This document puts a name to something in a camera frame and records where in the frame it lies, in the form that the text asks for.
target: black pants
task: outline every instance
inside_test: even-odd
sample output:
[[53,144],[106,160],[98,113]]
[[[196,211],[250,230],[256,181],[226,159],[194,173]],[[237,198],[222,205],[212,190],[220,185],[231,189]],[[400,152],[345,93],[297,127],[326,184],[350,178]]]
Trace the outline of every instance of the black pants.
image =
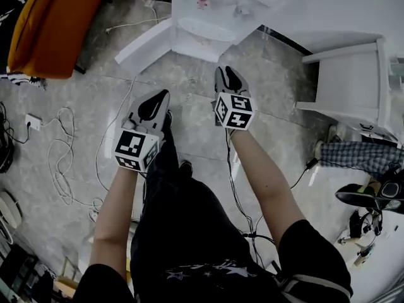
[[249,244],[213,192],[181,174],[169,127],[146,177],[142,216],[131,246],[135,286],[163,271],[221,259],[251,259]]

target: sleeve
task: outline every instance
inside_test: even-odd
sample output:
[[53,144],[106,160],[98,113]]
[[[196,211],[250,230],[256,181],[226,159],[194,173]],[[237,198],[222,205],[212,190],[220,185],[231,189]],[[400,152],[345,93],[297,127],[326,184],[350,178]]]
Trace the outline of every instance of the sleeve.
[[73,297],[79,302],[134,302],[123,277],[109,266],[91,265],[81,278]]
[[292,281],[286,289],[293,287],[295,297],[305,302],[325,302],[330,297],[349,302],[351,277],[341,254],[307,220],[286,230],[279,259],[282,275]]

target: person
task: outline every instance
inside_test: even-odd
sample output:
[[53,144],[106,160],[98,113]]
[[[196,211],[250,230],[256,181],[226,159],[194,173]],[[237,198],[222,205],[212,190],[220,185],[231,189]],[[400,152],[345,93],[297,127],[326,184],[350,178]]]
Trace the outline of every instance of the person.
[[390,169],[404,167],[404,151],[389,145],[363,141],[346,141],[346,128],[330,126],[326,142],[319,140],[314,147],[314,157],[324,167],[353,168],[367,172],[381,181]]
[[349,302],[343,258],[305,219],[282,172],[252,134],[229,135],[279,254],[276,277],[254,262],[217,197],[192,177],[191,163],[179,165],[171,122],[168,113],[165,143],[148,169],[131,243],[134,297],[126,283],[126,249],[138,173],[119,167],[73,301]]

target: tiled floor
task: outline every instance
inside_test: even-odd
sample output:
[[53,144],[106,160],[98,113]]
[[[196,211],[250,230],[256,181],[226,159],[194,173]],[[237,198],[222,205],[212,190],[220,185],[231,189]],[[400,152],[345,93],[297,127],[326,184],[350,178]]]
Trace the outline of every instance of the tiled floor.
[[[169,4],[157,3],[159,17],[169,13]],[[74,162],[66,177],[74,197],[91,203],[93,198],[105,196],[95,175],[95,152],[132,80],[135,79],[133,91],[124,102],[118,121],[102,140],[98,155],[100,178],[106,186],[117,170],[111,155],[112,145],[129,104],[147,91],[168,88],[170,108],[174,114],[172,129],[179,157],[193,163],[195,178],[212,188],[231,221],[239,229],[246,230],[246,222],[237,211],[230,192],[224,131],[213,125],[211,101],[214,97],[213,73],[217,64],[169,52],[134,78],[114,62],[115,55],[153,23],[124,27],[109,34],[104,29],[151,17],[152,12],[143,8],[137,0],[115,0],[100,9],[86,38],[79,58],[79,63],[88,70],[86,75],[73,73],[65,81],[49,80],[46,91],[0,81],[0,100],[6,104],[16,136],[25,136],[26,113],[49,122],[57,116],[61,107],[71,108],[75,128]],[[254,32],[220,58],[220,65],[233,66],[249,82],[259,109],[251,132],[291,184],[300,176],[310,159],[313,145],[323,137],[329,124],[323,117],[294,109],[296,100],[313,100],[316,92],[315,85],[308,79],[312,69],[301,64],[301,57],[301,54],[273,38]],[[61,117],[71,129],[66,113]],[[54,138],[66,140],[56,123],[41,132],[32,131],[30,141],[18,147],[14,163],[7,174],[0,176],[0,182],[18,199],[23,212],[23,223],[16,235],[24,238],[36,254],[58,273],[65,255],[77,260],[77,249],[93,228],[93,223],[88,219],[87,207],[77,203],[66,206],[52,186],[47,154]],[[66,148],[61,143],[54,145],[50,154],[52,165]],[[65,160],[61,162],[61,167],[66,166]],[[308,186],[310,178],[311,173],[306,173],[294,189],[295,197],[310,222],[333,241],[352,210],[337,202],[333,194],[349,182],[364,181],[365,174],[320,169],[312,186]],[[134,204],[137,217],[141,211],[142,183],[140,178]],[[261,215],[259,206],[241,167],[235,183],[242,206],[256,221]],[[263,222],[258,232],[269,234]],[[275,257],[274,248],[266,241],[257,240],[257,243],[258,251],[268,264]]]

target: chair leg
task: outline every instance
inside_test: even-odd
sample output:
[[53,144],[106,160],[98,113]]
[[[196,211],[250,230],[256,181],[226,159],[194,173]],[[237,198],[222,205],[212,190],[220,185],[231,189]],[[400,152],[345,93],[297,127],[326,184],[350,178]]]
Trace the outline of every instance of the chair leg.
[[80,74],[86,74],[86,70],[79,67],[77,64],[74,65],[74,70],[79,72]]

